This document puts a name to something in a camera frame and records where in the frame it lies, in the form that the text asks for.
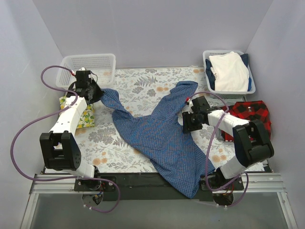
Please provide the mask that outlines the blue checkered long sleeve shirt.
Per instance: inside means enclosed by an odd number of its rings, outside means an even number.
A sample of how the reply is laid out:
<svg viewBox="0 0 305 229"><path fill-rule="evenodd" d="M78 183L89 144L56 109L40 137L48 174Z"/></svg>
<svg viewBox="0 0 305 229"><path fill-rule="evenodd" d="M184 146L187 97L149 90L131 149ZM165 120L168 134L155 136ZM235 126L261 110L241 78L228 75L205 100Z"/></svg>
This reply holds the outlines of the blue checkered long sleeve shirt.
<svg viewBox="0 0 305 229"><path fill-rule="evenodd" d="M205 172L215 167L190 133L183 133L178 113L185 99L198 87L194 81L180 81L164 96L150 115L133 117L120 102L119 93L105 89L101 102L113 109L112 120L120 137L150 159L157 172L187 198L193 198Z"/></svg>

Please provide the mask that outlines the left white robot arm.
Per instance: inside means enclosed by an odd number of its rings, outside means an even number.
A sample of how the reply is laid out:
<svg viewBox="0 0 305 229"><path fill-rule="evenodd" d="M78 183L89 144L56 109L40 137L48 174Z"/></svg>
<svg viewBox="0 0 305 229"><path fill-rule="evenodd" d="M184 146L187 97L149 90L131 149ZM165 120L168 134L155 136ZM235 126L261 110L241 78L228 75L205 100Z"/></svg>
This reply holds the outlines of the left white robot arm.
<svg viewBox="0 0 305 229"><path fill-rule="evenodd" d="M96 191L101 187L101 178L96 176L97 169L81 158L81 151L74 138L78 122L87 106L100 100L104 91L90 70L81 68L76 71L76 81L69 86L66 95L66 110L61 112L56 124L48 133L40 136L40 145L46 168L86 177L85 185Z"/></svg>

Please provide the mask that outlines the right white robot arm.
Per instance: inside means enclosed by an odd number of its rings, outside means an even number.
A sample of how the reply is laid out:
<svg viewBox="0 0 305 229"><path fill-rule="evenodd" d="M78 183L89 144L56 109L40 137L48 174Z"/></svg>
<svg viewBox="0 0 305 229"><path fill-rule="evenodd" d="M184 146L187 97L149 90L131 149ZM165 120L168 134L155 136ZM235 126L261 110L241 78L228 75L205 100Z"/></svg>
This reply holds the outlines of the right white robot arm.
<svg viewBox="0 0 305 229"><path fill-rule="evenodd" d="M188 98L185 103L189 109L182 113L184 133L210 125L216 132L224 131L233 137L235 155L212 174L205 175L204 183L208 188L228 189L246 169L274 156L274 148L262 121L249 121L219 107L211 107L204 96Z"/></svg>

